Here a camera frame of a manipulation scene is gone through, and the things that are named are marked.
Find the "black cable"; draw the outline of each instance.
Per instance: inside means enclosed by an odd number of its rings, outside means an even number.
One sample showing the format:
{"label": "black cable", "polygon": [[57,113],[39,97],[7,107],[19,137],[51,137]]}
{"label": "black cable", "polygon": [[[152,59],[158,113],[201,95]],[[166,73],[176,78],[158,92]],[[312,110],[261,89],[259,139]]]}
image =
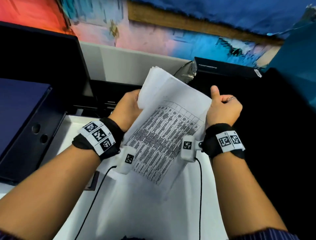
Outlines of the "black cable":
{"label": "black cable", "polygon": [[200,197],[200,217],[199,217],[199,226],[198,226],[198,232],[199,232],[199,240],[201,240],[201,212],[202,212],[202,166],[200,161],[195,157],[196,161],[198,161],[200,165],[200,171],[201,171],[201,197]]}
{"label": "black cable", "polygon": [[83,223],[82,223],[82,225],[81,225],[81,227],[80,227],[80,229],[79,229],[79,232],[78,232],[77,236],[75,237],[75,240],[78,238],[78,236],[79,236],[79,234],[80,234],[80,231],[81,231],[81,229],[82,229],[82,227],[83,227],[83,225],[84,225],[84,222],[86,221],[86,219],[87,219],[87,217],[88,217],[88,214],[89,214],[89,212],[90,212],[90,210],[91,210],[91,208],[92,208],[92,205],[93,205],[95,199],[97,198],[97,195],[98,195],[98,193],[99,193],[99,191],[100,191],[100,188],[101,188],[101,186],[102,186],[102,183],[103,183],[105,177],[107,176],[107,174],[109,173],[109,171],[110,171],[111,169],[113,169],[113,168],[116,168],[116,166],[110,167],[109,170],[108,170],[108,171],[106,172],[106,174],[104,175],[104,177],[103,177],[103,179],[102,179],[102,181],[101,181],[101,183],[100,183],[100,186],[99,186],[99,188],[98,188],[98,190],[97,190],[97,192],[96,192],[96,194],[95,194],[95,196],[94,196],[94,198],[93,198],[93,201],[92,201],[92,203],[91,203],[91,206],[90,206],[90,208],[89,208],[89,211],[88,211],[86,217],[85,217],[84,220],[83,220]]}
{"label": "black cable", "polygon": [[175,75],[180,71],[180,69],[182,69],[184,66],[188,65],[188,64],[191,63],[191,62],[193,62],[193,61],[189,61],[189,62],[185,63],[181,68],[179,68],[179,69],[175,72],[175,74],[174,74],[173,76],[175,76]]}

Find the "wrist strap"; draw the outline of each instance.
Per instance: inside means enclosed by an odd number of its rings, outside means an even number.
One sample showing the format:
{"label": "wrist strap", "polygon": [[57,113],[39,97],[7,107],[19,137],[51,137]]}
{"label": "wrist strap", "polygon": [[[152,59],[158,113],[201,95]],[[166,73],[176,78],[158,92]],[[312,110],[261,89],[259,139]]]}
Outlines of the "wrist strap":
{"label": "wrist strap", "polygon": [[118,154],[124,136],[120,127],[109,118],[89,122],[78,132],[72,144],[80,149],[94,150],[101,160]]}
{"label": "wrist strap", "polygon": [[205,133],[202,149],[211,159],[224,152],[231,152],[235,156],[245,159],[245,147],[236,131],[229,124],[212,125]]}

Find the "navy box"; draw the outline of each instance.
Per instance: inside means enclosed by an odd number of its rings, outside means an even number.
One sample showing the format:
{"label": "navy box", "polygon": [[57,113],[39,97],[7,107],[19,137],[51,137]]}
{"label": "navy box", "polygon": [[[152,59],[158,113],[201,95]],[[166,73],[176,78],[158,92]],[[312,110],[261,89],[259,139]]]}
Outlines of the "navy box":
{"label": "navy box", "polygon": [[40,166],[64,115],[49,84],[0,78],[0,182],[17,185]]}

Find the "forearm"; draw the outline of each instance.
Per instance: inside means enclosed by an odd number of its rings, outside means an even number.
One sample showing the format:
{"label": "forearm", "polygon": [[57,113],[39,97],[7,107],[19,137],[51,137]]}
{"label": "forearm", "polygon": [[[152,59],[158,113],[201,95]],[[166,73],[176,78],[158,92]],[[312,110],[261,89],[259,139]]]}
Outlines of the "forearm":
{"label": "forearm", "polygon": [[1,199],[0,229],[23,239],[52,239],[99,164],[93,150],[71,145]]}
{"label": "forearm", "polygon": [[231,152],[213,159],[219,206],[229,238],[267,227],[286,227],[250,172],[246,162]]}

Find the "table grid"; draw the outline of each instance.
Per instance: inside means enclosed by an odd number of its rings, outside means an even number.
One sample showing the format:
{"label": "table grid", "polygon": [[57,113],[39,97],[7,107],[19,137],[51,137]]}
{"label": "table grid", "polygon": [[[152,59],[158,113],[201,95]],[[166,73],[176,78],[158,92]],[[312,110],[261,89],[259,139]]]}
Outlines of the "table grid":
{"label": "table grid", "polygon": [[159,185],[180,151],[182,137],[203,124],[180,105],[164,101],[126,143],[137,150],[133,170]]}

